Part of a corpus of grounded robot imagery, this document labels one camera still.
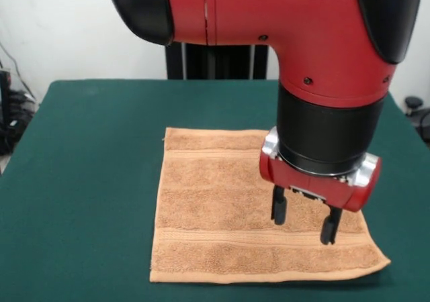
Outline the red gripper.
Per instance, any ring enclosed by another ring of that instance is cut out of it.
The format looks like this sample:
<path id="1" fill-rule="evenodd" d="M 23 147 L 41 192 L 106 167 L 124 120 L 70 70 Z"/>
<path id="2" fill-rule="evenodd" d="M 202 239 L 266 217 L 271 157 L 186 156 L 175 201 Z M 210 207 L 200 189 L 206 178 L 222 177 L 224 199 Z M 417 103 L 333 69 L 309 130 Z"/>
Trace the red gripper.
<path id="1" fill-rule="evenodd" d="M 260 175 L 275 184 L 272 193 L 271 220 L 275 225 L 284 225 L 288 201 L 284 188 L 291 188 L 314 197 L 320 197 L 330 205 L 329 215 L 323 221 L 320 241 L 324 245 L 334 244 L 342 212 L 359 211 L 368 201 L 382 168 L 382 159 L 367 153 L 361 166 L 346 175 L 316 176 L 300 172 L 279 158 L 270 158 L 261 153 Z"/>

